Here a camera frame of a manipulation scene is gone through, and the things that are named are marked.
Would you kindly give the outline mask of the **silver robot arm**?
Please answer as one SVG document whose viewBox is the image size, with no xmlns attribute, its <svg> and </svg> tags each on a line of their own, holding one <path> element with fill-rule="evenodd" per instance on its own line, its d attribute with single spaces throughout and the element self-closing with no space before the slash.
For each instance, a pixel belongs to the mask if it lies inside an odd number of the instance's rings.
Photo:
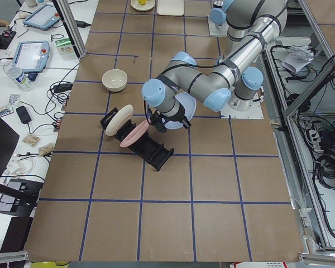
<svg viewBox="0 0 335 268">
<path fill-rule="evenodd" d="M 176 99 L 179 90 L 219 112 L 231 97 L 230 88 L 283 32 L 287 16 L 286 1 L 224 1 L 222 7 L 213 8 L 211 20 L 228 25 L 226 48 L 219 62 L 205 75 L 193 57 L 178 52 L 155 79 L 142 86 L 144 105 L 156 109 L 145 110 L 147 123 L 159 132 L 166 132 L 170 121 L 186 129 L 191 126 L 184 106 Z"/>
</svg>

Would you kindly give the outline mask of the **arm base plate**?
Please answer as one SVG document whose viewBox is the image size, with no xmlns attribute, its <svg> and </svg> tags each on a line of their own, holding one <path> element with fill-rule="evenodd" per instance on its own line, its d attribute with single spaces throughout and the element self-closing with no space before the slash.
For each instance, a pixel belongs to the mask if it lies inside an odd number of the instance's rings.
<svg viewBox="0 0 335 268">
<path fill-rule="evenodd" d="M 253 99 L 240 100 L 235 96 L 234 86 L 230 90 L 231 98 L 220 111 L 222 119 L 264 119 L 258 91 L 255 91 Z"/>
<path fill-rule="evenodd" d="M 208 27 L 209 27 L 209 35 L 213 37 L 226 37 L 228 25 L 226 21 L 224 21 L 221 25 L 215 24 L 210 15 L 207 16 L 208 19 Z"/>
</svg>

